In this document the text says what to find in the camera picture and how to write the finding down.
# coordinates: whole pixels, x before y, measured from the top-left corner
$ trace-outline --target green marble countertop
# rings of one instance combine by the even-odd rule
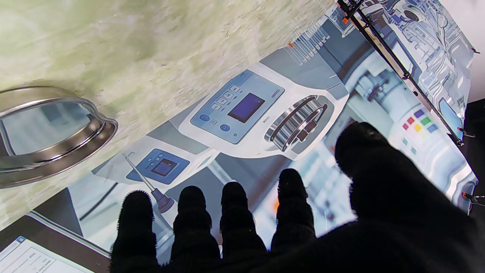
[[[0,229],[295,39],[335,0],[0,0],[0,90],[52,85],[119,122],[76,167],[0,190]]]

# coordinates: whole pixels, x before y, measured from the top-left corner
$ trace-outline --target button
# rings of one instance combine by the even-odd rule
[[[226,104],[227,100],[224,99],[224,98],[218,98],[217,102],[220,103],[220,104]]]
[[[223,130],[224,132],[227,132],[231,129],[231,127],[229,127],[229,125],[227,124],[222,124],[221,125],[221,130]]]
[[[200,118],[202,121],[209,121],[209,120],[210,120],[210,118],[209,118],[209,116],[208,116],[208,115],[200,115],[200,117],[199,117],[199,118]]]
[[[219,110],[219,109],[221,109],[221,106],[220,106],[220,105],[218,105],[217,103],[213,103],[213,104],[212,104],[210,107],[211,107],[212,109],[214,109],[214,110]]]
[[[239,88],[239,86],[237,85],[231,85],[231,87],[229,87],[229,90],[231,90],[234,93],[237,93],[239,92],[239,90],[241,90],[241,88]]]
[[[222,96],[223,96],[224,98],[226,98],[226,99],[230,99],[230,98],[232,98],[232,96],[234,96],[234,95],[233,95],[233,94],[231,94],[231,93],[229,93],[229,92],[226,92],[226,93],[224,93]]]

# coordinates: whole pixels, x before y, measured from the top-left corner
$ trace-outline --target blue square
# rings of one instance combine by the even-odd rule
[[[433,125],[431,125],[431,126],[428,127],[428,131],[430,133],[434,132],[437,129],[438,129],[438,126],[436,126],[435,124],[433,124]]]
[[[417,118],[421,117],[422,115],[424,115],[423,110],[418,110],[418,111],[416,111],[416,113],[414,113],[414,116],[417,117]]]

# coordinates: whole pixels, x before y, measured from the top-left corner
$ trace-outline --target black pole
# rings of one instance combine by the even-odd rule
[[[355,5],[356,3],[354,0],[349,0],[352,5]],[[349,6],[347,3],[345,3],[343,0],[338,0],[337,3],[339,4],[340,8],[347,14],[350,12]],[[401,63],[401,61],[398,59],[396,54],[392,51],[392,49],[389,47],[389,45],[386,43],[386,41],[381,37],[379,32],[375,29],[375,27],[372,25],[372,22],[365,16],[365,14],[357,8],[357,12],[362,17],[362,21],[365,23],[365,27],[362,27],[358,19],[352,15],[350,19],[354,23],[354,25],[359,29],[359,31],[362,33],[362,35],[366,38],[366,40],[372,45],[372,47],[386,60],[386,62],[392,67],[394,72],[399,75],[398,71],[393,68],[391,65],[390,61],[387,60],[387,58],[384,56],[384,53],[381,51],[381,49],[377,46],[377,44],[372,40],[372,38],[369,36],[369,34],[365,31],[365,28],[369,28],[374,34],[374,37],[379,40],[379,42],[383,45],[383,47],[386,49],[387,53],[391,56],[391,58],[396,62],[396,64],[399,66],[399,68],[402,70],[404,77],[402,78],[403,80],[410,80],[411,83],[414,85],[414,87],[418,90],[418,92],[421,94],[421,96],[424,98],[426,103],[431,107],[431,109],[438,115],[439,119],[443,122],[445,127],[448,129],[450,132],[450,137],[452,140],[455,142],[457,146],[463,146],[463,141],[453,132],[451,127],[448,125],[448,123],[445,121],[441,113],[436,109],[436,107],[433,105],[433,103],[429,100],[428,96],[423,92],[421,87],[419,87],[418,83],[411,77],[411,74],[407,69],[404,67],[404,65]]]

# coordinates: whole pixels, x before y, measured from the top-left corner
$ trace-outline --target display screen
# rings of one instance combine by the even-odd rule
[[[166,176],[171,170],[173,170],[173,168],[175,168],[176,165],[177,163],[164,158],[152,169],[152,172],[161,176]]]
[[[227,115],[239,120],[242,123],[246,121],[263,105],[265,100],[249,93],[236,105]]]

